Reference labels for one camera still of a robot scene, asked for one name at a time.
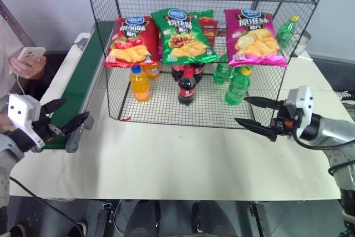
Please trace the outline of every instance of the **yellow bottle cap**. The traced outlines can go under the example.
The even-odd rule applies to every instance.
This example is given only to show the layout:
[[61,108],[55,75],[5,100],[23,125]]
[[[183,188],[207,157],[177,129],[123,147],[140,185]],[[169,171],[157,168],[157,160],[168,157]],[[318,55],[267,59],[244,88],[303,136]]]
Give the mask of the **yellow bottle cap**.
[[298,15],[293,15],[293,16],[291,16],[290,21],[297,22],[299,18],[300,17]]
[[251,72],[253,71],[253,67],[252,66],[243,66],[240,70],[240,73],[244,76],[249,76],[251,74]]

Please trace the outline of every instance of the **pink chip bag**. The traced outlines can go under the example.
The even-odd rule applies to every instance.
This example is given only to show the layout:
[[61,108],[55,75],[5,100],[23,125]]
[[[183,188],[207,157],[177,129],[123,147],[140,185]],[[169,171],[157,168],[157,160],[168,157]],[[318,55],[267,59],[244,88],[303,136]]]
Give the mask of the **pink chip bag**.
[[287,67],[278,46],[272,15],[251,9],[224,10],[227,22],[228,65]]

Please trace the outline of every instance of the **table surface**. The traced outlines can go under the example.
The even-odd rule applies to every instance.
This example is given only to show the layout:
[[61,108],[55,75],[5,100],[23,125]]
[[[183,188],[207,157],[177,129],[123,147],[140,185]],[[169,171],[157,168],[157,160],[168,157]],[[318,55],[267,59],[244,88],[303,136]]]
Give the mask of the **table surface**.
[[[42,103],[60,97],[81,52],[69,51]],[[313,112],[351,121],[313,62],[295,58],[279,99],[309,85]],[[185,200],[337,199],[323,152],[286,137],[275,143],[247,130],[120,122],[108,117],[104,75],[88,110],[95,119],[75,154],[27,153],[12,176],[42,197]],[[11,195],[26,195],[11,183]]]

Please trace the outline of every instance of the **smartphone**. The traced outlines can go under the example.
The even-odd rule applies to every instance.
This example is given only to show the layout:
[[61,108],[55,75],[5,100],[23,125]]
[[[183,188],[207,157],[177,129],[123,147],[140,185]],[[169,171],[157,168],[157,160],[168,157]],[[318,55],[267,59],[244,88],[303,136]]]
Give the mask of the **smartphone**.
[[45,52],[44,47],[24,47],[17,57],[18,61],[26,61],[26,58],[30,58],[35,61],[39,61]]

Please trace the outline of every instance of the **wire shelf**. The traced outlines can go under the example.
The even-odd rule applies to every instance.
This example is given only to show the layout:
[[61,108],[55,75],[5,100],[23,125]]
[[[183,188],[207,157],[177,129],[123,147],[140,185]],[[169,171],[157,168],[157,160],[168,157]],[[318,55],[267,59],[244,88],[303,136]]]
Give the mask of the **wire shelf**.
[[[221,56],[226,53],[226,29],[224,9],[257,9],[273,14],[275,31],[292,15],[299,15],[296,34],[283,50],[291,59],[300,36],[306,29],[319,0],[90,0],[99,32],[103,52],[107,54],[109,42],[115,28],[117,17],[147,16],[166,7],[176,7],[184,11],[204,11],[213,9],[214,19],[219,22],[220,36],[216,38],[215,52]],[[178,102],[179,86],[171,76],[171,67],[162,65],[161,76],[150,81],[151,99],[138,103],[129,84],[129,70],[107,69],[106,83],[108,92],[109,115],[114,119],[200,127],[241,128],[234,118],[249,118],[269,125],[273,111],[250,106],[243,101],[240,105],[229,106],[224,102],[228,82],[214,84],[212,74],[216,63],[207,64],[205,75],[196,87],[196,96],[190,106]],[[284,68],[256,66],[250,76],[249,96],[277,99]]]

